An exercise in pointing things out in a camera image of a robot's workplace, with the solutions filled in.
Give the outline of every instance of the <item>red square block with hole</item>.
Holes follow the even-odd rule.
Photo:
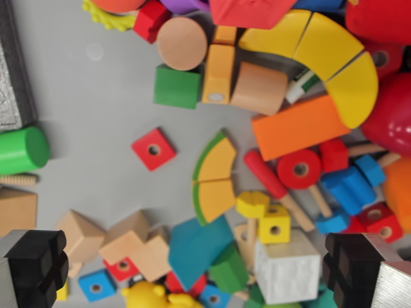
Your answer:
[[[383,202],[366,208],[357,218],[367,232],[381,235],[387,243],[403,237],[403,229],[397,217]]]
[[[149,0],[137,15],[133,30],[150,44],[157,40],[161,26],[171,18],[171,12],[158,0]]]
[[[191,297],[193,298],[201,294],[201,292],[206,287],[206,284],[207,284],[207,276],[202,275],[197,280],[197,282],[194,284],[194,286],[188,292],[185,292],[179,280],[177,279],[177,277],[172,271],[169,272],[166,277],[166,285],[171,293],[173,294],[185,293],[185,294],[191,295]]]
[[[131,145],[148,170],[154,171],[175,156],[175,151],[159,128],[142,136]]]
[[[110,274],[117,280],[123,281],[138,275],[139,270],[129,258],[125,258],[118,263],[110,265],[106,260],[103,260],[104,266],[108,269]]]
[[[334,172],[348,168],[348,149],[341,139],[332,139],[319,146],[322,169]]]

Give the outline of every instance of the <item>yellow nut block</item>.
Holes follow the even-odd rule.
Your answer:
[[[378,95],[378,76],[369,53],[363,53],[324,83],[341,121],[359,127],[372,112]]]
[[[231,95],[235,47],[213,44],[205,64],[203,103],[228,104]]]
[[[236,199],[236,210],[246,218],[263,218],[270,197],[259,191],[244,191]]]
[[[264,218],[259,220],[258,236],[263,244],[288,243],[291,218],[282,205],[267,207]]]
[[[310,11],[291,10],[271,30],[248,29],[238,45],[249,51],[292,58],[310,17]]]

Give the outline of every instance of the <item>orange rectangular block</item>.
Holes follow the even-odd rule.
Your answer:
[[[298,103],[278,114],[252,120],[265,161],[309,148],[350,132],[330,96]]]

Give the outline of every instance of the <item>green cube block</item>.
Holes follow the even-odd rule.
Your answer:
[[[245,263],[235,243],[231,243],[214,261],[209,273],[217,287],[229,294],[244,290],[249,280]]]
[[[195,109],[200,82],[200,73],[176,71],[164,64],[160,65],[156,68],[154,103]]]

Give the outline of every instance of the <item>yellow square block with hole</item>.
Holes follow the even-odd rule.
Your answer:
[[[258,236],[263,244],[290,242],[291,217],[282,205],[270,205],[258,221]]]

